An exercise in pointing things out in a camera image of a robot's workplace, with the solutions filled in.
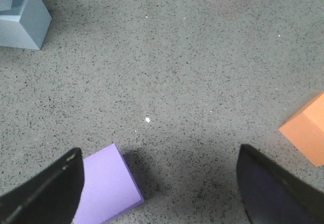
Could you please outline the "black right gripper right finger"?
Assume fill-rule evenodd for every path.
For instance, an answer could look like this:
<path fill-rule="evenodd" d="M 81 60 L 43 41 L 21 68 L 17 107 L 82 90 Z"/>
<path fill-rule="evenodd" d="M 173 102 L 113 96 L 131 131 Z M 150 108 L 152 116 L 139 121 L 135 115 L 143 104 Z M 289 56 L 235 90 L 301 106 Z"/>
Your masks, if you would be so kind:
<path fill-rule="evenodd" d="M 238 188 L 250 223 L 323 223 L 323 193 L 242 144 Z"/>

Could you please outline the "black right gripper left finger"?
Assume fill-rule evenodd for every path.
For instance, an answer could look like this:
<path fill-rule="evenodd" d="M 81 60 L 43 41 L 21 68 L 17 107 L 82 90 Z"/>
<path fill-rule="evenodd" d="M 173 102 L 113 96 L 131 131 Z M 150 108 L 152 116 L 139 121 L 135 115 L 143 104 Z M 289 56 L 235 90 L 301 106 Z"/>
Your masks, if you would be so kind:
<path fill-rule="evenodd" d="M 1 223 L 72 223 L 83 187 L 82 151 L 73 148 L 1 196 Z"/>

